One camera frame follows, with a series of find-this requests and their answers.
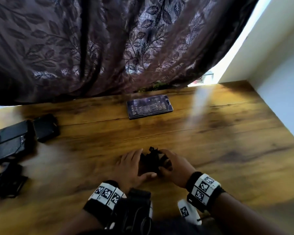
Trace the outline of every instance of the forearm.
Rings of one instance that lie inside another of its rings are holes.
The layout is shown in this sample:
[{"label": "forearm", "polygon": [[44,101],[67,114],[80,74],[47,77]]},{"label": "forearm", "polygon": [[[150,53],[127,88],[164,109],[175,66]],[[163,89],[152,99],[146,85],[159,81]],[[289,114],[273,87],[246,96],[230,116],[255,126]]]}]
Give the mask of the forearm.
[{"label": "forearm", "polygon": [[92,214],[82,210],[71,222],[62,228],[59,235],[77,235],[81,232],[103,229]]},{"label": "forearm", "polygon": [[216,221],[234,234],[286,234],[228,193],[222,193],[216,198],[210,213]]}]

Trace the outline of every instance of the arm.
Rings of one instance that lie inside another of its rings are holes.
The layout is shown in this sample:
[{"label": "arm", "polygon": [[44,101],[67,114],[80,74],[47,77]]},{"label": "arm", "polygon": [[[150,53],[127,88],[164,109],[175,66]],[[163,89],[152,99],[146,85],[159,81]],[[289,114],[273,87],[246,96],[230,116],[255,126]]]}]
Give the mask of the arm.
[{"label": "arm", "polygon": [[[156,173],[148,172],[138,176],[138,164],[143,149],[123,154],[117,162],[110,180],[116,181],[120,190],[128,194],[131,188],[137,187],[148,178],[155,178]],[[104,229],[98,219],[82,210],[71,222],[62,228],[59,235],[76,235],[86,231]]]},{"label": "arm", "polygon": [[[169,169],[160,167],[162,174],[177,186],[185,188],[196,169],[185,158],[166,149],[160,151],[169,158],[172,164]],[[217,222],[234,234],[286,234],[228,193],[220,194],[213,202],[209,212]]]}]

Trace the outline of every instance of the purple curtain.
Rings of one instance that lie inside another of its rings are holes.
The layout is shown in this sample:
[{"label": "purple curtain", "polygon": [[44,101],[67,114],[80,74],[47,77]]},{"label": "purple curtain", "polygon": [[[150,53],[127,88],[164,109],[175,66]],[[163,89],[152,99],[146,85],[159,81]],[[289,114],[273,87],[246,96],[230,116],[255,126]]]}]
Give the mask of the purple curtain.
[{"label": "purple curtain", "polygon": [[184,87],[258,0],[0,0],[0,105]]}]

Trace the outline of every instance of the black object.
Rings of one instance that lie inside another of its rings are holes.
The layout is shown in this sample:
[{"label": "black object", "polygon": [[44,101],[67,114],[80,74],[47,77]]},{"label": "black object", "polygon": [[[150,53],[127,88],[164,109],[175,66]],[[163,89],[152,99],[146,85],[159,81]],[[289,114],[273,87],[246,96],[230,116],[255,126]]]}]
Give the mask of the black object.
[{"label": "black object", "polygon": [[156,95],[126,102],[129,119],[159,115],[173,111],[167,95]]},{"label": "black object", "polygon": [[150,153],[146,156],[144,154],[140,155],[140,162],[145,167],[146,172],[155,172],[160,175],[159,166],[164,166],[164,163],[168,157],[166,155],[161,155],[162,153],[153,147],[150,147],[149,151]]},{"label": "black object", "polygon": [[27,138],[33,137],[34,130],[30,120],[0,129],[0,144],[11,139],[26,135]]},{"label": "black object", "polygon": [[150,197],[149,191],[131,189],[128,197],[119,199],[114,207],[108,228],[112,223],[115,223],[114,227],[105,231],[111,234],[149,235],[152,229]]},{"label": "black object", "polygon": [[26,176],[22,176],[22,166],[16,163],[4,163],[4,169],[0,173],[0,197],[15,198],[24,183]]},{"label": "black object", "polygon": [[33,121],[38,142],[46,142],[60,134],[57,119],[52,114],[47,114]]},{"label": "black object", "polygon": [[33,149],[33,138],[27,134],[0,144],[0,165],[28,154]]}]

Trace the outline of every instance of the wooden table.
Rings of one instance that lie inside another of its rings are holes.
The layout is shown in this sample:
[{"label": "wooden table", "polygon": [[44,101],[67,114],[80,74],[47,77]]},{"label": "wooden table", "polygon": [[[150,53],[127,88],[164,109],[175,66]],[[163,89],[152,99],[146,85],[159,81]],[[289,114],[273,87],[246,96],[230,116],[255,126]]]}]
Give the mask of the wooden table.
[{"label": "wooden table", "polygon": [[[129,99],[168,94],[174,111],[129,120]],[[294,199],[294,137],[247,82],[0,109],[0,128],[52,113],[61,135],[24,158],[30,180],[0,201],[0,234],[54,234],[83,207],[119,155],[150,146],[185,156],[247,205]],[[179,214],[187,192],[164,179],[152,192],[155,219]]]}]

